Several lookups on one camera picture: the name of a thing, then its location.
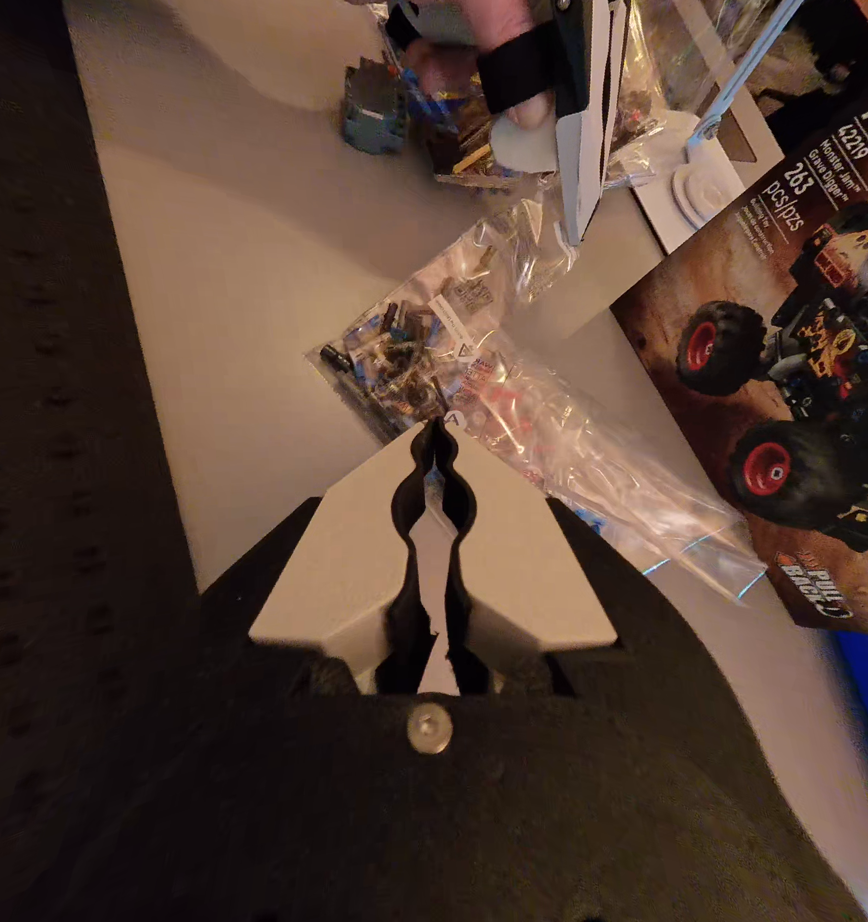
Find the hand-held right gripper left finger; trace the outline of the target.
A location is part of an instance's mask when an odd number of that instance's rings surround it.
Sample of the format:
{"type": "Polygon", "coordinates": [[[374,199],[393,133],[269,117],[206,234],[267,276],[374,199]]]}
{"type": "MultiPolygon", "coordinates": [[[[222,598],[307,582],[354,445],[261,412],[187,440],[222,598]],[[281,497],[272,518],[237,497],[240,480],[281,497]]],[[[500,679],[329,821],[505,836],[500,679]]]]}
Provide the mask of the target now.
{"type": "Polygon", "coordinates": [[[341,660],[381,693],[417,692],[435,636],[410,533],[434,436],[433,422],[419,423],[326,490],[250,639],[341,660]]]}

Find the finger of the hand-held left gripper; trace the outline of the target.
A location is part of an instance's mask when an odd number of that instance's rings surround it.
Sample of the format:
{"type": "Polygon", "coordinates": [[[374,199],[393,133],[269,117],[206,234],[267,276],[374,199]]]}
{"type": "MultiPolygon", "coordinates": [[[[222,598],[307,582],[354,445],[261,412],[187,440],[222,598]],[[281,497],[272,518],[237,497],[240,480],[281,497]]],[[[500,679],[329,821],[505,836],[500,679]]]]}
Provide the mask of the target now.
{"type": "Polygon", "coordinates": [[[608,166],[615,134],[619,95],[622,85],[631,2],[603,2],[606,19],[606,55],[602,85],[602,189],[607,181],[608,166]]]}
{"type": "Polygon", "coordinates": [[[555,143],[567,241],[580,245],[602,193],[603,1],[555,3],[555,143]]]}

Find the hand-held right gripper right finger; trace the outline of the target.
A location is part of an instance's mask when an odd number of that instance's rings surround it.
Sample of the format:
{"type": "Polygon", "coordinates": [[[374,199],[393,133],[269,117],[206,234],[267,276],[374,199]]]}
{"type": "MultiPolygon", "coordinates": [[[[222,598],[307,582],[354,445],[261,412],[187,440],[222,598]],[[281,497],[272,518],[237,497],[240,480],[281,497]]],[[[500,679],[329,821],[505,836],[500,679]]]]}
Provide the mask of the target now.
{"type": "Polygon", "coordinates": [[[434,422],[441,509],[456,535],[444,596],[448,661],[462,695],[548,655],[617,643],[550,502],[448,423],[434,422]]]}

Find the white sign stand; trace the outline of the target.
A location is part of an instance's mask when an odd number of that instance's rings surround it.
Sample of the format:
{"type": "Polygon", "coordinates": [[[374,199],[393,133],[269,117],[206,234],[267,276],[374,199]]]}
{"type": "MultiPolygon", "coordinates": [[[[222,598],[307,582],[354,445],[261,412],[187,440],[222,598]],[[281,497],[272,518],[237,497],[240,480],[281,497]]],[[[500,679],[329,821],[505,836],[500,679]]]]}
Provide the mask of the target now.
{"type": "Polygon", "coordinates": [[[655,77],[642,141],[652,177],[632,189],[665,255],[781,157],[747,80],[801,2],[636,2],[655,77]]]}

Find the clear bag of small pins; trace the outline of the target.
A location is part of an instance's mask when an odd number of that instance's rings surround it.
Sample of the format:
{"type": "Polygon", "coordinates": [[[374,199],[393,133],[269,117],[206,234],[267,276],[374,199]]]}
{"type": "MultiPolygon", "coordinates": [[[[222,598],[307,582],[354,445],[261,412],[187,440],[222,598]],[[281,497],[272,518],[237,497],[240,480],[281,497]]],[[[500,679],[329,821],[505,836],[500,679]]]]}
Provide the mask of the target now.
{"type": "Polygon", "coordinates": [[[479,220],[306,359],[382,444],[444,417],[644,574],[672,563],[740,600],[766,572],[741,515],[511,336],[510,319],[576,259],[558,190],[539,187],[479,220]]]}

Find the clear bag of toy pieces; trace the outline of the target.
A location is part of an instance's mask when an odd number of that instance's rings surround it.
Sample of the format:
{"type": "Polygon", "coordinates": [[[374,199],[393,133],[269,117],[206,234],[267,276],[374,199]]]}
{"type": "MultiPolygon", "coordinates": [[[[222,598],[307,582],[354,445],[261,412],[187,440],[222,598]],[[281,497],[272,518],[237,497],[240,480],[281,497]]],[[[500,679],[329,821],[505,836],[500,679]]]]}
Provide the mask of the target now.
{"type": "MultiPolygon", "coordinates": [[[[662,96],[653,73],[638,7],[624,2],[628,19],[613,25],[612,36],[624,39],[622,73],[615,115],[607,115],[604,190],[641,186],[656,171],[642,151],[647,136],[663,130],[662,96]]],[[[381,2],[371,5],[381,29],[384,54],[399,75],[416,124],[439,182],[476,189],[507,191],[524,175],[558,171],[555,115],[539,127],[523,129],[505,116],[491,114],[479,75],[458,90],[428,95],[404,61],[406,35],[416,31],[440,45],[470,46],[462,12],[449,2],[381,2]]]]}

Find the grey toy motor block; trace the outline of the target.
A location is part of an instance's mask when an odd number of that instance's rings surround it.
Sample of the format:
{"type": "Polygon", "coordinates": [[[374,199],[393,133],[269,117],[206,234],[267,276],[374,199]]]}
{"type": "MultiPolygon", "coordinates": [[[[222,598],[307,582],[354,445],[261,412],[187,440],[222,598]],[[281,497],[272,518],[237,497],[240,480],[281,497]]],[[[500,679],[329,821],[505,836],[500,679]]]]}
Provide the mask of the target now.
{"type": "Polygon", "coordinates": [[[345,142],[373,156],[399,155],[407,133],[405,87],[395,68],[367,57],[348,65],[341,103],[345,142]]]}

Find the dark toy truck box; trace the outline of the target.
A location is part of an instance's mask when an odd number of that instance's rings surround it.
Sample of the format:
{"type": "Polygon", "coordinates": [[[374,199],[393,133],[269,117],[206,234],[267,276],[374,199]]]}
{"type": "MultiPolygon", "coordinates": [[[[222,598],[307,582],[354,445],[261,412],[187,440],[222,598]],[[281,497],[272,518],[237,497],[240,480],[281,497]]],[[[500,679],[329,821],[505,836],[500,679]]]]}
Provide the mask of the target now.
{"type": "Polygon", "coordinates": [[[611,312],[793,621],[868,634],[868,87],[611,312]]]}

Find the grey desk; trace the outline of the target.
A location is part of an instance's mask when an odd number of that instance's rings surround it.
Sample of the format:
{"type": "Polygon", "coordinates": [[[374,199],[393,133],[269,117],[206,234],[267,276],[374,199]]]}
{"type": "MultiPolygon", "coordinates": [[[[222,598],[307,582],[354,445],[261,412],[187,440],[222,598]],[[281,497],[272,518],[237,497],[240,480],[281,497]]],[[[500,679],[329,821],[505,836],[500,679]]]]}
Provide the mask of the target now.
{"type": "MultiPolygon", "coordinates": [[[[344,68],[377,56],[345,2],[64,2],[145,365],[200,589],[375,444],[305,353],[501,196],[338,134],[344,68]]],[[[574,269],[512,336],[713,492],[614,318],[661,259],[607,193],[574,269]]],[[[868,748],[826,637],[768,582],[733,604],[651,576],[747,711],[787,801],[868,914],[868,748]]]]}

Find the person's left hand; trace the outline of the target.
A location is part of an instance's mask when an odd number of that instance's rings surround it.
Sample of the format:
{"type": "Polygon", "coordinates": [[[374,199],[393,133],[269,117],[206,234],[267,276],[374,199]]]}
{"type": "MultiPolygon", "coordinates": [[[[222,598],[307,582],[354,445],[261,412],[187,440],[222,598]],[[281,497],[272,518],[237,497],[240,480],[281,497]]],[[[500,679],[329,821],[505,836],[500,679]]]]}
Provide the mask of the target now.
{"type": "Polygon", "coordinates": [[[464,88],[476,71],[478,56],[535,27],[527,2],[462,1],[458,5],[474,38],[473,50],[419,39],[405,52],[405,64],[428,96],[464,88]]]}

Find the black dotted mat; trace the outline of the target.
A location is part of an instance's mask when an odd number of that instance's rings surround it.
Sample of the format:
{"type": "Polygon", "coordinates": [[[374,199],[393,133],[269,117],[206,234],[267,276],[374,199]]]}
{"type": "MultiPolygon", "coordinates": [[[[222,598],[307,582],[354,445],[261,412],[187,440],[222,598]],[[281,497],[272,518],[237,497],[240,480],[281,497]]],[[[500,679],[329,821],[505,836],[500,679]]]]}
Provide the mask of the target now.
{"type": "Polygon", "coordinates": [[[196,606],[62,2],[0,2],[0,920],[196,606]]]}

